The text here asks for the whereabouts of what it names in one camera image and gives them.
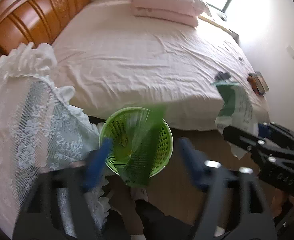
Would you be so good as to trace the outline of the small grey black clip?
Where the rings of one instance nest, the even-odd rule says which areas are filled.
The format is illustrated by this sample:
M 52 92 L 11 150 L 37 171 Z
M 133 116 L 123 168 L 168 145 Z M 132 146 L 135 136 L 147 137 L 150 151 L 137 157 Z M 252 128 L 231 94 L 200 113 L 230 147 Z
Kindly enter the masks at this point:
M 230 78 L 231 78 L 231 75 L 230 75 L 229 72 L 218 72 L 218 73 L 215 75 L 215 77 L 214 77 L 214 79 L 215 79 L 216 81 L 225 81 L 225 80 L 228 80 L 228 79 L 230 79 Z

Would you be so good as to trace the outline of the folded pink white quilt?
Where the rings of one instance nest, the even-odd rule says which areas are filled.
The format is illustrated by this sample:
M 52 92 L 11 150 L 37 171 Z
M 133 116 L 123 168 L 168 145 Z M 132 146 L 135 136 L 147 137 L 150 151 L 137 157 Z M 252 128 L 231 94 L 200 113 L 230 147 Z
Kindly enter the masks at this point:
M 198 26 L 198 16 L 211 16 L 208 4 L 203 0 L 131 0 L 133 15 L 157 18 L 191 27 Z

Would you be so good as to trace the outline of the wooden bed headboard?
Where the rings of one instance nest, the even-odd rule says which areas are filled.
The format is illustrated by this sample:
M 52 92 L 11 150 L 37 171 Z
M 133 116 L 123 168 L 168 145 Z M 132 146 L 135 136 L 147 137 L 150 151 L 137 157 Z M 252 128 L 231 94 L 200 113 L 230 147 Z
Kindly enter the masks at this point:
M 0 56 L 20 43 L 52 44 L 91 0 L 0 0 Z

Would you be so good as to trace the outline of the white lace table cover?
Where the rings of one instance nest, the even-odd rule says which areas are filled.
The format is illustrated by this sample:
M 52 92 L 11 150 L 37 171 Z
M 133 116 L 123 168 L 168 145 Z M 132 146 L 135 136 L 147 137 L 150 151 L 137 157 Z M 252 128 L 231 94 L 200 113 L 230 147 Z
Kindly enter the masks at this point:
M 101 146 L 97 126 L 70 104 L 74 87 L 57 87 L 50 79 L 56 65 L 46 43 L 22 43 L 0 56 L 0 230 L 10 239 L 38 175 L 78 167 Z M 102 171 L 98 185 L 84 194 L 100 232 L 110 209 L 102 191 L 106 183 Z M 63 228 L 76 239 L 67 188 L 57 195 Z

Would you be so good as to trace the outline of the green white snack bag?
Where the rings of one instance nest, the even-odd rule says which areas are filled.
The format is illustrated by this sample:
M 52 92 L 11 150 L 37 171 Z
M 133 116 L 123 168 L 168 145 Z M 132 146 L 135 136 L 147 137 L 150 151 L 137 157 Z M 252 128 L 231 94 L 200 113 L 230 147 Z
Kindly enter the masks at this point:
M 223 107 L 215 119 L 222 134 L 227 126 L 234 126 L 252 135 L 258 135 L 258 122 L 248 93 L 236 82 L 216 81 L 212 83 L 223 99 Z

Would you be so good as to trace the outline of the pink bed sheet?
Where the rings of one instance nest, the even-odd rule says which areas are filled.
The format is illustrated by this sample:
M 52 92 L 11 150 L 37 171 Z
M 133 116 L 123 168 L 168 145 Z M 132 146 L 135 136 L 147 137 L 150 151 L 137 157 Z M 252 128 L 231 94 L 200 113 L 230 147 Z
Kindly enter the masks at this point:
M 213 85 L 228 72 L 244 87 L 259 122 L 268 121 L 265 98 L 247 81 L 253 68 L 236 41 L 200 21 L 196 28 L 136 17 L 128 1 L 95 2 L 69 22 L 53 43 L 54 83 L 73 86 L 71 104 L 107 119 L 129 106 L 164 106 L 172 128 L 210 131 L 223 100 Z

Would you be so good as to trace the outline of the dark green snack wrapper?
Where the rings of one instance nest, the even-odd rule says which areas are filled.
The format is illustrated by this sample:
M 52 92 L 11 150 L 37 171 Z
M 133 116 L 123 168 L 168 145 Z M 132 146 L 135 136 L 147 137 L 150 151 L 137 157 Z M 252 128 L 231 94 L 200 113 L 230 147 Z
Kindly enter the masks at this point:
M 139 110 L 126 117 L 125 130 L 130 156 L 120 167 L 120 177 L 129 187 L 146 187 L 150 181 L 157 144 L 163 124 L 163 107 Z

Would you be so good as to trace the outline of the green plastic waste basket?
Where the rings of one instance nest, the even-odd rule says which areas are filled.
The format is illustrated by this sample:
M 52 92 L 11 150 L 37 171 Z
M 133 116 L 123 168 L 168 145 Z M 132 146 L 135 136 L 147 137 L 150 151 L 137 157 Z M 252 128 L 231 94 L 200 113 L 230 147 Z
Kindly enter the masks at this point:
M 125 180 L 134 180 L 148 167 L 150 177 L 168 164 L 174 147 L 172 132 L 163 119 L 164 109 L 126 107 L 113 113 L 103 124 L 99 145 L 112 139 L 105 160 L 107 167 Z

